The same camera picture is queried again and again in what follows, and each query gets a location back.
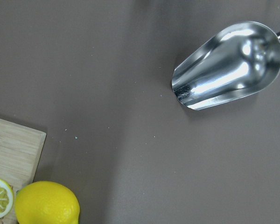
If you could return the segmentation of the wooden cutting board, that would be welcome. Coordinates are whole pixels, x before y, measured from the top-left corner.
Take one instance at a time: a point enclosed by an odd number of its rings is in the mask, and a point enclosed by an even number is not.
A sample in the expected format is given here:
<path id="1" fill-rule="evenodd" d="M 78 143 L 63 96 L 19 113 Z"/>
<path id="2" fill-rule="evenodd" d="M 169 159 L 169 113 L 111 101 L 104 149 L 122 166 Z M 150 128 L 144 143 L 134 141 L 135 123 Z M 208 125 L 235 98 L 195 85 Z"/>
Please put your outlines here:
<path id="1" fill-rule="evenodd" d="M 14 195 L 32 183 L 46 133 L 0 119 L 0 179 Z"/>

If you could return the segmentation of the whole yellow lemon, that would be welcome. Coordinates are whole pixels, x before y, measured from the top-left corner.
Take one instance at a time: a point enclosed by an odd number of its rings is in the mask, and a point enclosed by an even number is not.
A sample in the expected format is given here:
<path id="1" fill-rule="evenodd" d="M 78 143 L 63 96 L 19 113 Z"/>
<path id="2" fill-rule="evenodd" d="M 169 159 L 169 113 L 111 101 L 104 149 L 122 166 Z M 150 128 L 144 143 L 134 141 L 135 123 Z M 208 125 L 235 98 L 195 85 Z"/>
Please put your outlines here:
<path id="1" fill-rule="evenodd" d="M 50 181 L 31 183 L 18 191 L 14 210 L 20 224 L 78 224 L 80 206 L 67 187 Z"/>

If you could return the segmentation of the lemon half slice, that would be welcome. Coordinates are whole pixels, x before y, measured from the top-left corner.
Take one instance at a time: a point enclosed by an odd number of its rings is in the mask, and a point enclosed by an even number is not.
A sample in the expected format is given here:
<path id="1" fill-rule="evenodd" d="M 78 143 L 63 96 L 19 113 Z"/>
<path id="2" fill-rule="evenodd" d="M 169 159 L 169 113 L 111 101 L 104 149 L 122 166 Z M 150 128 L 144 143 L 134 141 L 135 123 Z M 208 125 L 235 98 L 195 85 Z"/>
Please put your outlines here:
<path id="1" fill-rule="evenodd" d="M 14 204 L 14 192 L 11 186 L 0 179 L 0 218 L 7 215 Z"/>

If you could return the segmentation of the metal scoop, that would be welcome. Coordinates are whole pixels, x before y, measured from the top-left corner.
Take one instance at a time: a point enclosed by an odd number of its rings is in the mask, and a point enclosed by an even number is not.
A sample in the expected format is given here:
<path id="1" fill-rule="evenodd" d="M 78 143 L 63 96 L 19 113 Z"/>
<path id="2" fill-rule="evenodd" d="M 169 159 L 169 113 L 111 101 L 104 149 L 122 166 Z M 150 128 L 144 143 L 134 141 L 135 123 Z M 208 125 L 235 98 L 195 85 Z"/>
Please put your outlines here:
<path id="1" fill-rule="evenodd" d="M 280 73 L 280 32 L 244 21 L 226 27 L 179 64 L 172 75 L 178 101 L 201 110 L 248 97 Z"/>

